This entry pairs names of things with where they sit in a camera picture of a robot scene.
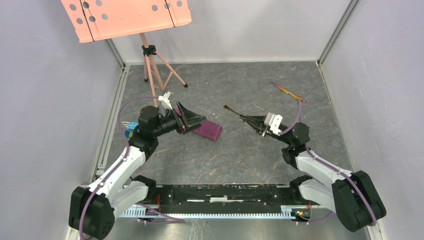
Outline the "magenta satin napkin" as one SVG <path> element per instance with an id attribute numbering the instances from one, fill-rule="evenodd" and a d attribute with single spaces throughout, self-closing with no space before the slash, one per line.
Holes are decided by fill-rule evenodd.
<path id="1" fill-rule="evenodd" d="M 206 117 L 204 118 L 205 120 L 201 123 L 201 126 L 190 132 L 216 142 L 223 131 L 223 127 L 217 123 L 207 120 Z"/>

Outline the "gold spoon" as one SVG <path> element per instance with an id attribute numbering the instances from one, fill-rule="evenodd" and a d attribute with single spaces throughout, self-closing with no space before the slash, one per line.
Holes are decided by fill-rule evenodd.
<path id="1" fill-rule="evenodd" d="M 226 105 L 226 104 L 224 104 L 224 105 L 223 105 L 223 107 L 224 107 L 226 110 L 228 110 L 228 111 L 230 111 L 230 112 L 232 112 L 232 113 L 234 113 L 234 114 L 238 115 L 240 118 L 243 118 L 243 117 L 244 117 L 242 114 L 240 114 L 240 113 L 236 112 L 235 110 L 233 110 L 231 107 L 229 107 L 229 106 L 228 106 L 228 105 Z"/>

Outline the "iridescent rainbow knife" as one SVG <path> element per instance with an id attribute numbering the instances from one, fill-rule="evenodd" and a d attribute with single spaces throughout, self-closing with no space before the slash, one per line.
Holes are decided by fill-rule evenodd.
<path id="1" fill-rule="evenodd" d="M 288 89 L 282 87 L 281 85 L 277 84 L 276 82 L 272 81 L 271 84 L 276 87 L 277 89 L 279 89 L 280 91 L 282 91 L 283 93 L 293 97 L 294 99 L 301 101 L 302 103 L 307 103 L 307 101 L 300 97 L 299 95 L 294 94 L 293 92 L 289 91 Z"/>

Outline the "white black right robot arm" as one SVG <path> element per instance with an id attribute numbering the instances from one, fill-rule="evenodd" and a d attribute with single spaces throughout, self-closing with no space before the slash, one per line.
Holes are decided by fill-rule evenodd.
<path id="1" fill-rule="evenodd" d="M 387 215 L 371 177 L 362 170 L 343 169 L 319 157 L 308 146 L 310 128 L 303 122 L 295 120 L 286 126 L 282 116 L 274 113 L 239 117 L 259 135 L 285 143 L 287 146 L 281 150 L 283 160 L 305 173 L 290 183 L 288 196 L 293 203 L 318 203 L 334 213 L 351 232 L 375 226 Z"/>

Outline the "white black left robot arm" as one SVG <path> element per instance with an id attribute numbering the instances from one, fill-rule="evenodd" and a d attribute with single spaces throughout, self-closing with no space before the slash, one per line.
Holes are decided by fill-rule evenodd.
<path id="1" fill-rule="evenodd" d="M 76 187 L 70 197 L 68 225 L 81 240 L 103 240 L 115 220 L 132 205 L 153 203 L 155 181 L 138 176 L 127 187 L 124 183 L 141 167 L 159 145 L 158 138 L 175 131 L 185 135 L 201 127 L 206 117 L 188 110 L 180 102 L 165 114 L 153 105 L 140 110 L 138 124 L 122 154 L 97 180 L 86 187 Z"/>

